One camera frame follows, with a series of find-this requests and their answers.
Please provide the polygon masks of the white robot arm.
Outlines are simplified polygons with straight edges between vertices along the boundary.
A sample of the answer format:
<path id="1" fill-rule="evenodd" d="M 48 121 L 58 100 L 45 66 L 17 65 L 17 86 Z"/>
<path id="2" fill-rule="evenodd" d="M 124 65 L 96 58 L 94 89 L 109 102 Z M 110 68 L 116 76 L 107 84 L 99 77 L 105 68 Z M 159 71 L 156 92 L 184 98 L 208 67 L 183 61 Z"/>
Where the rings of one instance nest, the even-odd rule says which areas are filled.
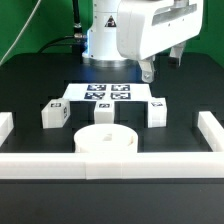
<path id="1" fill-rule="evenodd" d="M 179 66 L 186 41 L 201 30 L 204 0 L 93 0 L 86 63 L 120 67 L 139 63 L 142 80 L 154 80 L 155 55 L 170 51 Z"/>

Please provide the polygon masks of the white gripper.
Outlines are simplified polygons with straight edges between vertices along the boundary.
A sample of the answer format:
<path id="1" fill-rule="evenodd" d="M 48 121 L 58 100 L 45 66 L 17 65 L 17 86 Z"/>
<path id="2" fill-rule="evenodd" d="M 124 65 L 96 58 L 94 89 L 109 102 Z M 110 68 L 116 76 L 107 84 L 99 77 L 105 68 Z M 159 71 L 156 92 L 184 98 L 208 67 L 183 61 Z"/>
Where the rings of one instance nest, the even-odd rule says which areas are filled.
<path id="1" fill-rule="evenodd" d="M 172 47 L 169 64 L 179 66 L 184 41 L 199 34 L 202 17 L 203 0 L 121 0 L 116 22 L 118 52 L 141 60 L 142 80 L 151 83 L 155 68 L 150 56 Z"/>

